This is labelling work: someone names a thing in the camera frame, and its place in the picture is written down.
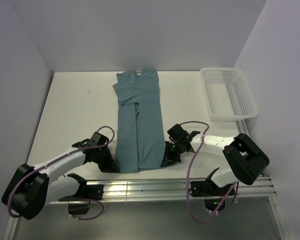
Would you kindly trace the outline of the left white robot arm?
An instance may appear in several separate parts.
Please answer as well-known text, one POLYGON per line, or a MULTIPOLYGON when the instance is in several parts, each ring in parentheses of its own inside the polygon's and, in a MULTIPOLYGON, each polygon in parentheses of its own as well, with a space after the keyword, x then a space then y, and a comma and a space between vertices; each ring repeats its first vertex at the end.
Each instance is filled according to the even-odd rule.
POLYGON ((67 151, 46 162, 20 165, 15 171, 1 201, 12 218, 31 220, 42 209, 62 199, 101 202, 103 186, 93 188, 85 178, 70 171, 87 163, 95 163, 103 173, 119 173, 108 145, 112 139, 95 132, 91 138, 74 143, 67 151))

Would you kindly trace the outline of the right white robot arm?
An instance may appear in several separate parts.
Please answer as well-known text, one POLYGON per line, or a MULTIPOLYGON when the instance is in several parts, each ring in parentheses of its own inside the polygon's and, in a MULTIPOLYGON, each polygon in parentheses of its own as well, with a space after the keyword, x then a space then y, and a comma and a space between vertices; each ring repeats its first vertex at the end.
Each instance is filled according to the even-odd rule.
POLYGON ((236 182, 252 185, 270 163, 267 155, 245 133, 224 137, 184 130, 183 133, 169 133, 169 138, 171 141, 165 143, 162 168, 181 162, 181 154, 189 152, 194 156, 202 152, 226 159, 228 166, 217 167, 203 181, 212 195, 236 182))

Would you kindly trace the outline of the teal blue t shirt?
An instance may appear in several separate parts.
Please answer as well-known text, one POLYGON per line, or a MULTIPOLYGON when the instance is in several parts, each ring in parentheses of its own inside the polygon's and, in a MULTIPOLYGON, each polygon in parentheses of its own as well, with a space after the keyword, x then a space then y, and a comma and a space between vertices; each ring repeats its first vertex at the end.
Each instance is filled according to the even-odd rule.
POLYGON ((161 167, 165 153, 159 76, 155 69, 116 75, 118 101, 115 160, 122 174, 161 167))

